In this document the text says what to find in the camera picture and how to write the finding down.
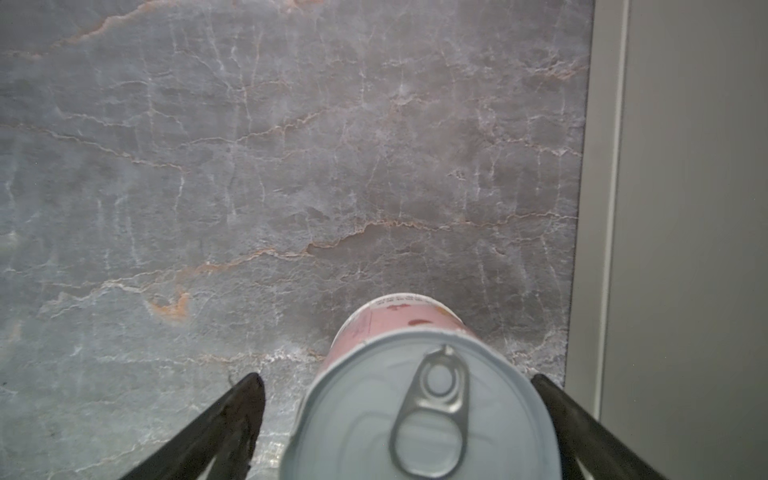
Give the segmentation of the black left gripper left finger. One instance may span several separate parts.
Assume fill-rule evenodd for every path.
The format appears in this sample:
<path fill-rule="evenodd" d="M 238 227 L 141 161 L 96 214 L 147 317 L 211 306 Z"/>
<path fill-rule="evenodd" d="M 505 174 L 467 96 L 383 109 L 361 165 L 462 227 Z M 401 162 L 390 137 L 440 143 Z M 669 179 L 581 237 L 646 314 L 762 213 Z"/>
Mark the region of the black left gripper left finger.
<path fill-rule="evenodd" d="M 266 406 L 265 385 L 252 372 L 126 479 L 244 479 L 250 470 Z"/>

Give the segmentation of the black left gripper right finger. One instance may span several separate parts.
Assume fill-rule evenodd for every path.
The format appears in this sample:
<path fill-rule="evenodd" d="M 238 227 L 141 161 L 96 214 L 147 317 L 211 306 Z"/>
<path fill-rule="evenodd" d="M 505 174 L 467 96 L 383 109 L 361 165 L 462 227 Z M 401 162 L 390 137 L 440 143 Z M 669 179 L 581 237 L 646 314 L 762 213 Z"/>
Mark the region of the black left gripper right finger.
<path fill-rule="evenodd" d="M 552 419 L 564 479 L 665 479 L 547 376 L 536 374 L 531 383 Z"/>

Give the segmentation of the white-lid pink can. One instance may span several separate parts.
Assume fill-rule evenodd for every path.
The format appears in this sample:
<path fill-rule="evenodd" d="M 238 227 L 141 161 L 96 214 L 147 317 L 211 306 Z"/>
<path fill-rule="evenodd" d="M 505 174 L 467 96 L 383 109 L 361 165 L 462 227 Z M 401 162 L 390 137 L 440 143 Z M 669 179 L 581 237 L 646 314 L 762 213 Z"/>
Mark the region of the white-lid pink can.
<path fill-rule="evenodd" d="M 389 294 L 341 326 L 298 411 L 283 479 L 558 479 L 531 382 L 447 306 Z"/>

